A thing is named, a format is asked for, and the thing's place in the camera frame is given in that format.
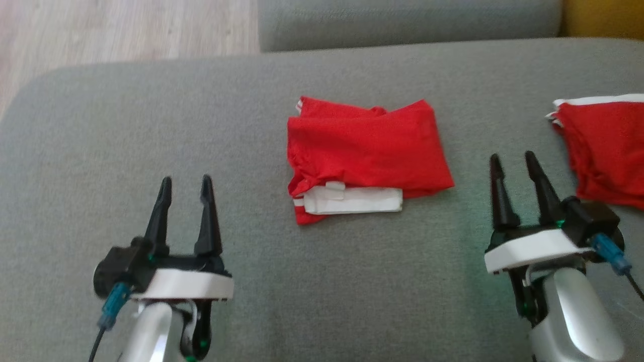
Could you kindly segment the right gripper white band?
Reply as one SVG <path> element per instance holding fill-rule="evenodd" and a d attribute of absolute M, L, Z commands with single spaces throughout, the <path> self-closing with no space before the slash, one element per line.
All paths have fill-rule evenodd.
<path fill-rule="evenodd" d="M 539 224 L 560 227 L 565 215 L 561 201 L 533 151 L 525 151 L 525 164 L 533 181 L 539 208 Z M 521 221 L 515 213 L 505 186 L 505 173 L 497 153 L 490 157 L 490 187 L 493 233 L 485 251 L 485 267 L 497 274 L 520 266 L 584 255 L 594 251 L 579 247 L 559 228 L 517 228 Z"/>

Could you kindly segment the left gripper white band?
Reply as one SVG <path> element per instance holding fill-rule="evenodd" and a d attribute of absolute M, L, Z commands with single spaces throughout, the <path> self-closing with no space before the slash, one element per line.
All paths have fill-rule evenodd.
<path fill-rule="evenodd" d="M 143 235 L 152 245 L 152 256 L 168 256 L 168 211 L 171 206 L 172 179 L 163 178 L 156 202 Z M 200 200 L 203 205 L 200 231 L 195 242 L 197 256 L 168 256 L 154 261 L 155 273 L 143 293 L 133 293 L 134 300 L 226 301 L 234 297 L 234 280 L 220 257 L 221 234 L 212 178 L 202 179 Z"/>

